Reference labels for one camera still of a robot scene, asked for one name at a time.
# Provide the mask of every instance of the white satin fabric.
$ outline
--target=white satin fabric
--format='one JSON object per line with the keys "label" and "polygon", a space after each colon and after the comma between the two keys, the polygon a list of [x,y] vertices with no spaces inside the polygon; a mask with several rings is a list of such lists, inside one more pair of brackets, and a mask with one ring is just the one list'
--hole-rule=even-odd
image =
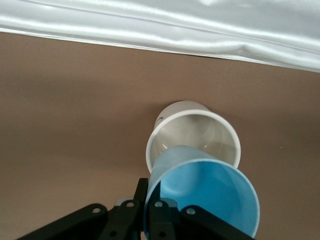
{"label": "white satin fabric", "polygon": [[320,72],[317,0],[0,0],[0,31]]}

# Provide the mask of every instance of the cup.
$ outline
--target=cup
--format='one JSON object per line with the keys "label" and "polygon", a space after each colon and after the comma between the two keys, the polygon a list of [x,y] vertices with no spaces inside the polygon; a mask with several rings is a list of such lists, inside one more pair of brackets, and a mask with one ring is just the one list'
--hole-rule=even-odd
{"label": "cup", "polygon": [[201,150],[236,168],[240,162],[240,141],[234,128],[194,101],[173,103],[157,117],[145,152],[149,172],[164,150],[179,145]]}
{"label": "cup", "polygon": [[[232,165],[190,146],[174,146],[155,161],[144,212],[156,186],[160,197],[176,201],[178,209],[196,205],[252,238],[256,235],[260,205],[246,176]],[[148,236],[145,216],[144,232]]]}

